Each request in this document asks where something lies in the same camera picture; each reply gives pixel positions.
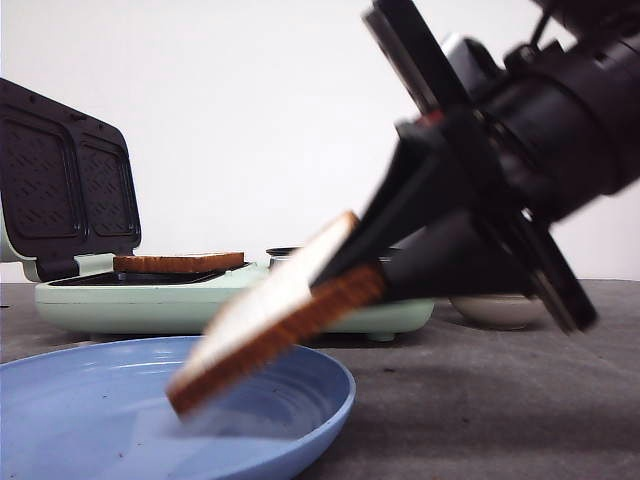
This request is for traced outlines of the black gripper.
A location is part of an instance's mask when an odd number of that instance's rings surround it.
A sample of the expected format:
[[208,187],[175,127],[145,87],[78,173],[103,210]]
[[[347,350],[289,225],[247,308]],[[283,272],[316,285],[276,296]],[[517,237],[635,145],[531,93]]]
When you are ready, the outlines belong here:
[[433,73],[431,127],[399,126],[386,176],[358,226],[317,280],[378,262],[385,299],[524,294],[538,297],[566,331],[584,331],[596,311],[546,227],[527,220],[484,125],[415,5],[377,1],[365,23],[411,92]]

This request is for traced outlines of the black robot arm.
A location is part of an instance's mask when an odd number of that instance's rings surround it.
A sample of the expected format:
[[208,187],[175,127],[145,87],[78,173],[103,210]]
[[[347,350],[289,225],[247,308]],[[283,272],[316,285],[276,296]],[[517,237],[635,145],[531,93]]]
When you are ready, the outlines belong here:
[[564,331],[595,323],[549,230],[639,177],[639,5],[541,9],[574,46],[531,39],[502,65],[472,39],[444,53],[411,1],[364,14],[421,117],[398,126],[385,178],[317,283],[368,264],[386,301],[520,293]]

